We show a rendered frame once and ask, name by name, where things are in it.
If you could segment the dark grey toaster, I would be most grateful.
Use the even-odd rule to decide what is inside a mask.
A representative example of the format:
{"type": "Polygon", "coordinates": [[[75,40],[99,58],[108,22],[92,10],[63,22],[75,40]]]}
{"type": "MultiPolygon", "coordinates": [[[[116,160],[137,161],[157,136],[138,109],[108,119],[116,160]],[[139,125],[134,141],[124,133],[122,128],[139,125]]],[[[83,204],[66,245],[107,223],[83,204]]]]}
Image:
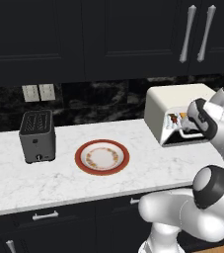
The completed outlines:
{"type": "Polygon", "coordinates": [[[52,161],[56,153],[56,135],[51,110],[25,112],[19,138],[28,164],[52,161]]]}

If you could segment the black drawer front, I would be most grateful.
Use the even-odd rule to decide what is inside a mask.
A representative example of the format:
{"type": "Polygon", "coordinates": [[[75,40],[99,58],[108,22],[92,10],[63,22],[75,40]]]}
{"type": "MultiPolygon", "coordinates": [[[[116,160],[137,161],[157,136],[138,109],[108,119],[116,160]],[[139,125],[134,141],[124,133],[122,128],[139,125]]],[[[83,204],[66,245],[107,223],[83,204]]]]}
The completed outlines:
{"type": "Polygon", "coordinates": [[[105,217],[116,214],[138,215],[138,206],[137,204],[131,205],[130,199],[139,200],[145,195],[148,195],[148,192],[95,201],[95,217],[105,217]]]}
{"type": "Polygon", "coordinates": [[[4,214],[0,215],[0,233],[8,233],[41,225],[58,224],[65,221],[91,219],[94,216],[95,206],[92,202],[4,214]],[[33,220],[35,213],[48,214],[54,211],[59,213],[58,217],[33,220]]]}

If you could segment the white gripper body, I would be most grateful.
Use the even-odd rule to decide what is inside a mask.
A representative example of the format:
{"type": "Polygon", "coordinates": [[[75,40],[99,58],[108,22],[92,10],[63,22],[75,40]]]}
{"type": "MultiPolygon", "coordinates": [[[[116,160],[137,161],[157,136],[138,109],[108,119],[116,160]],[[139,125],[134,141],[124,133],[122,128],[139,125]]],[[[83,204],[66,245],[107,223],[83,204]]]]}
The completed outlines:
{"type": "Polygon", "coordinates": [[[195,117],[186,116],[184,119],[182,119],[181,124],[182,129],[185,132],[189,131],[201,132],[200,127],[197,125],[197,118],[195,117]]]}

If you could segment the white wall outlet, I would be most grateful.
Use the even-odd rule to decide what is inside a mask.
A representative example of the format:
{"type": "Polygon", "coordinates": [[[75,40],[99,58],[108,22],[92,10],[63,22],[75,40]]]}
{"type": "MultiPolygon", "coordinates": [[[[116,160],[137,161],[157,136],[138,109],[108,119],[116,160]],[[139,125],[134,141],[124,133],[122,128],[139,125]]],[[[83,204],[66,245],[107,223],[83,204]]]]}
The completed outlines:
{"type": "Polygon", "coordinates": [[[22,90],[27,103],[39,101],[37,85],[23,85],[22,90]]]}
{"type": "Polygon", "coordinates": [[[54,86],[52,84],[39,84],[39,93],[43,101],[54,101],[55,93],[54,86]]]}

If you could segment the white toaster oven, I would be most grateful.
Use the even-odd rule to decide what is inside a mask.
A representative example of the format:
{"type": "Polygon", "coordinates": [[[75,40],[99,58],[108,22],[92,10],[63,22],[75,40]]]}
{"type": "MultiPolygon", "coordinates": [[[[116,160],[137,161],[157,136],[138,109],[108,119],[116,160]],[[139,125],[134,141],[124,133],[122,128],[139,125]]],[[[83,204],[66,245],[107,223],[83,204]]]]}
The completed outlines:
{"type": "Polygon", "coordinates": [[[144,121],[157,139],[157,134],[163,128],[181,128],[180,113],[187,112],[187,106],[192,100],[209,100],[214,94],[212,89],[202,83],[150,87],[146,93],[144,121]],[[178,116],[177,124],[173,124],[169,114],[178,116]]]}

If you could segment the red rimmed patterned plate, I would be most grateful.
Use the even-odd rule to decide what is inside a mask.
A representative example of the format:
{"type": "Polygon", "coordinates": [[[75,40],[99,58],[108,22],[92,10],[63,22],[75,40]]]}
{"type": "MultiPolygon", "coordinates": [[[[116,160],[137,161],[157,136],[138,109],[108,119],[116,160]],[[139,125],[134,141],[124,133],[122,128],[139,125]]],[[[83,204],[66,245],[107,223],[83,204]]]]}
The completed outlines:
{"type": "Polygon", "coordinates": [[[108,176],[123,170],[129,162],[129,152],[121,143],[110,139],[94,139],[75,152],[75,163],[84,172],[108,176]]]}

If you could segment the toaster oven door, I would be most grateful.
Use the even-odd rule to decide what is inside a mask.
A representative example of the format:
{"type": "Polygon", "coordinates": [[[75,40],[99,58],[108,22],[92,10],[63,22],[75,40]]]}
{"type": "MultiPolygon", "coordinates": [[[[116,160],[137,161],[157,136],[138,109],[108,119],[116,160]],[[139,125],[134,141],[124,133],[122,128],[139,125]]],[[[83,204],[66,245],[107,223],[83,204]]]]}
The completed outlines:
{"type": "Polygon", "coordinates": [[[157,139],[163,147],[207,142],[206,137],[182,138],[177,128],[163,128],[162,131],[157,134],[157,139]]]}

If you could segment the black base cupboard door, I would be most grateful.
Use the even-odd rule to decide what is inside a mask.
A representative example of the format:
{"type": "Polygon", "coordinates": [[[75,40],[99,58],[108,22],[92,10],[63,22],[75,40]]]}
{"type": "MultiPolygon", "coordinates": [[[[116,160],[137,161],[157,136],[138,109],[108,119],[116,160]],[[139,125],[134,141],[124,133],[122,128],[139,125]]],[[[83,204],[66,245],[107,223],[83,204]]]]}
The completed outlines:
{"type": "Polygon", "coordinates": [[[98,253],[138,253],[151,230],[138,211],[97,217],[96,223],[98,253]]]}
{"type": "Polygon", "coordinates": [[[16,253],[96,253],[92,220],[60,222],[1,234],[3,244],[12,240],[16,253]]]}

